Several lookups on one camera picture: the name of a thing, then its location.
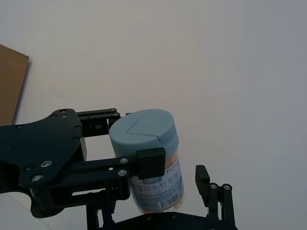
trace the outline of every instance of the plastic container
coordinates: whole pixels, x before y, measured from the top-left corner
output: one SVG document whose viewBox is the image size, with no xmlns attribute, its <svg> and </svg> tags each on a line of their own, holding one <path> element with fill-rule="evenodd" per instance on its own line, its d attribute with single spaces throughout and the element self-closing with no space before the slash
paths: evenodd
<svg viewBox="0 0 307 230">
<path fill-rule="evenodd" d="M 159 212 L 180 204 L 184 189 L 177 156 L 179 139 L 169 112 L 148 109 L 129 114 L 113 124 L 109 136 L 116 157 L 160 147 L 166 151 L 164 176 L 132 178 L 132 195 L 138 207 L 145 212 Z"/>
</svg>

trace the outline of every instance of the blue lid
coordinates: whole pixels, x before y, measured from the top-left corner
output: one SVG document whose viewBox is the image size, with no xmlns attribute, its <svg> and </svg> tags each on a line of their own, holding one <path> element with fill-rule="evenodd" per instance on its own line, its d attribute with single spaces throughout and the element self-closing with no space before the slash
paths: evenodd
<svg viewBox="0 0 307 230">
<path fill-rule="evenodd" d="M 174 118 L 162 109 L 141 110 L 119 119 L 110 128 L 109 136 L 116 157 L 163 147 L 168 158 L 179 144 Z"/>
</svg>

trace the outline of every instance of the screw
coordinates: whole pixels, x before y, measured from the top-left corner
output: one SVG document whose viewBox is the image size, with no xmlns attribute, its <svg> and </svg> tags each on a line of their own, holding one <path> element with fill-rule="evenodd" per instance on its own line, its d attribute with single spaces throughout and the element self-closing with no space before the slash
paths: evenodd
<svg viewBox="0 0 307 230">
<path fill-rule="evenodd" d="M 127 158 L 122 158 L 122 159 L 120 159 L 119 162 L 122 163 L 122 164 L 126 164 L 126 163 L 128 163 L 128 159 Z"/>
<path fill-rule="evenodd" d="M 39 181 L 39 180 L 42 179 L 43 177 L 44 177 L 43 174 L 38 174 L 38 175 L 35 175 L 34 177 L 32 177 L 31 181 L 32 181 L 32 182 Z"/>
<path fill-rule="evenodd" d="M 33 165 L 27 165 L 24 168 L 25 171 L 30 171 L 31 169 L 33 169 Z"/>
<path fill-rule="evenodd" d="M 52 164 L 52 161 L 44 161 L 40 164 L 40 167 L 46 168 Z"/>
<path fill-rule="evenodd" d="M 127 171 L 126 170 L 119 170 L 118 172 L 119 176 L 125 176 L 127 174 Z"/>
<path fill-rule="evenodd" d="M 224 185 L 224 189 L 229 190 L 231 187 L 229 185 Z"/>
</svg>

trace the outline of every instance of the product label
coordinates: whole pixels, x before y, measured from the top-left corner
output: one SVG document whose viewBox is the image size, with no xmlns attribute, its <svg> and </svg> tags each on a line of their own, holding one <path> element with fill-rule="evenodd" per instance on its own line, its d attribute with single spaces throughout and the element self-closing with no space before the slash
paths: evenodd
<svg viewBox="0 0 307 230">
<path fill-rule="evenodd" d="M 166 169 L 164 176 L 131 181 L 134 199 L 144 210 L 157 212 L 172 207 L 182 197 L 183 184 L 179 159 Z"/>
</svg>

